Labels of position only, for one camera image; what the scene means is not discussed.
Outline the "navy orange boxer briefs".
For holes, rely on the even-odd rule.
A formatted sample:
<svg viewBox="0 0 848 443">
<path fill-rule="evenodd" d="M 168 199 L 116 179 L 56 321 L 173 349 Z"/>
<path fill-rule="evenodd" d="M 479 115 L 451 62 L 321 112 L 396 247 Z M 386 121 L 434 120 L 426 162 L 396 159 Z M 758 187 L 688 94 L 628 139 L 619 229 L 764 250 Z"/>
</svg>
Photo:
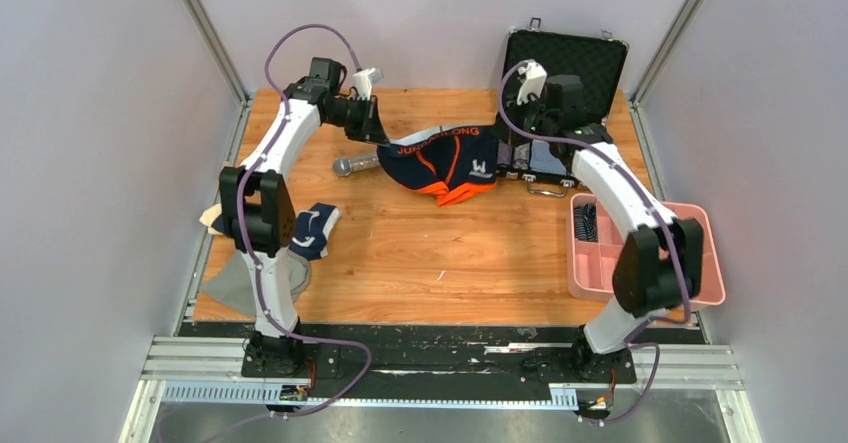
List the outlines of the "navy orange boxer briefs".
<svg viewBox="0 0 848 443">
<path fill-rule="evenodd" d="M 490 125 L 442 125 L 379 146 L 376 155 L 391 179 L 443 207 L 496 187 L 498 144 Z"/>
</svg>

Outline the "navy striped underwear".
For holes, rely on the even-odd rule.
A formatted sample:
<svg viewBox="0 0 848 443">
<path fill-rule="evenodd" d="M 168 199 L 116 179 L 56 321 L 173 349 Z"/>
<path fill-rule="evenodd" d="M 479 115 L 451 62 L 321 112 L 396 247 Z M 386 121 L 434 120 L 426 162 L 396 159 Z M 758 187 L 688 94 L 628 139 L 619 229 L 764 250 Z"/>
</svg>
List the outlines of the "navy striped underwear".
<svg viewBox="0 0 848 443">
<path fill-rule="evenodd" d="M 573 211 L 574 232 L 579 241 L 598 242 L 597 208 L 594 204 L 577 206 Z"/>
</svg>

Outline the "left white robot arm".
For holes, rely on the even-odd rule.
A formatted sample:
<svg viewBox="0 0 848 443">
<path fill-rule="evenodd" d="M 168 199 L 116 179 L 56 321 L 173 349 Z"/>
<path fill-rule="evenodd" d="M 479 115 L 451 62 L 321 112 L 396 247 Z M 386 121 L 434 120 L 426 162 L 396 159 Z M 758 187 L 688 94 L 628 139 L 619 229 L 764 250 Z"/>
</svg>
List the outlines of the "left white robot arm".
<svg viewBox="0 0 848 443">
<path fill-rule="evenodd" d="M 291 296 L 288 247 L 297 214 L 286 180 L 308 140 L 324 123 L 340 127 L 348 139 L 385 146 L 389 139 L 378 114 L 374 86 L 378 68 L 359 68 L 343 94 L 346 67 L 329 58 L 312 59 L 306 76 L 281 92 L 281 108 L 259 146 L 238 166 L 219 174 L 222 234 L 242 253 L 250 275 L 256 323 L 248 348 L 253 358 L 283 376 L 306 363 L 305 337 Z"/>
</svg>

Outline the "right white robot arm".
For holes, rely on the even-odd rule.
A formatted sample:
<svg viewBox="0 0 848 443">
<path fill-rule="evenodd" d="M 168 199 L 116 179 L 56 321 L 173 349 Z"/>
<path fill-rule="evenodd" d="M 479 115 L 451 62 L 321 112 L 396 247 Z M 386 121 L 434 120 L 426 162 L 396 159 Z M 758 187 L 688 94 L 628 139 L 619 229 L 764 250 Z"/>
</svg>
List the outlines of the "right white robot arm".
<svg viewBox="0 0 848 443">
<path fill-rule="evenodd" d="M 649 324 L 691 319 L 692 297 L 700 291 L 704 229 L 682 219 L 638 180 L 624 162 L 607 129 L 545 122 L 547 73 L 531 60 L 510 68 L 501 82 L 517 76 L 515 102 L 498 104 L 498 114 L 516 134 L 549 143 L 553 155 L 596 197 L 618 230 L 624 246 L 613 272 L 613 297 L 583 329 L 586 343 L 571 353 L 571 366 L 584 380 L 596 380 L 611 366 L 610 354 L 622 350 Z"/>
</svg>

